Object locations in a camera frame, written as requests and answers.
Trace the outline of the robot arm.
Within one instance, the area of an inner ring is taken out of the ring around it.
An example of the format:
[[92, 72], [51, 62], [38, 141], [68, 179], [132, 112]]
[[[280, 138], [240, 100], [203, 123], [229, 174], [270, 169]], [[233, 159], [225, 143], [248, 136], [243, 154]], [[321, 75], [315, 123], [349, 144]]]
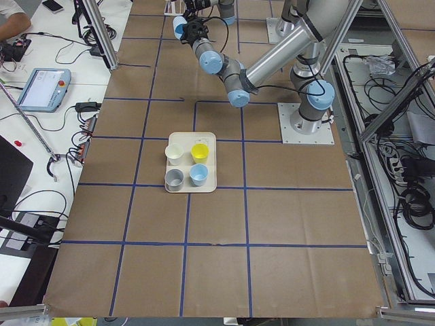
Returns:
[[283, 39], [248, 68], [213, 47], [208, 38], [208, 18], [197, 14], [216, 6], [218, 19], [228, 26], [236, 18], [234, 1], [186, 1], [185, 5], [185, 12], [173, 20], [174, 35], [190, 45], [206, 73], [220, 78], [232, 106], [246, 106], [251, 94], [265, 87], [269, 77], [296, 60], [290, 77], [301, 104], [291, 115], [290, 124], [300, 134], [310, 135], [320, 129], [335, 91], [330, 83], [318, 78], [317, 46], [335, 32], [349, 9], [349, 1], [285, 1], [281, 14], [287, 24]]
[[[234, 9], [234, 1], [210, 1], [210, 0], [197, 0], [197, 1], [184, 1], [186, 6], [183, 17], [186, 20], [196, 18], [201, 10], [209, 7], [217, 7], [219, 16], [224, 20], [227, 25], [231, 25], [236, 20]], [[310, 1], [284, 1], [281, 11], [281, 19], [284, 22], [295, 23], [300, 17], [303, 17], [310, 5]]]

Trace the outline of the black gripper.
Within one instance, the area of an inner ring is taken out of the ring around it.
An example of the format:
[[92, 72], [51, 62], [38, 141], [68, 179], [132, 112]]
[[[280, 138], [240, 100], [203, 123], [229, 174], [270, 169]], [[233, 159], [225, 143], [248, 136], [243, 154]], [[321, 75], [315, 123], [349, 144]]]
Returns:
[[184, 0], [188, 12], [197, 12], [209, 7], [209, 0]]
[[194, 45], [195, 41], [208, 38], [209, 29], [205, 25], [205, 19], [195, 18], [182, 26], [180, 41], [182, 44]]

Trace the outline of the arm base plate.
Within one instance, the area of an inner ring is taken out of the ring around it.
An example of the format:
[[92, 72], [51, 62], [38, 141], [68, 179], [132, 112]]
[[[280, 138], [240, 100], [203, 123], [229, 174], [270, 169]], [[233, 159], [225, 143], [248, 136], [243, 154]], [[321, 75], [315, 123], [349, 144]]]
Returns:
[[285, 145], [333, 145], [330, 120], [324, 113], [319, 121], [305, 120], [299, 103], [277, 103], [281, 140]]
[[266, 27], [268, 34], [268, 43], [279, 43], [291, 29], [291, 24], [282, 18], [267, 18]]

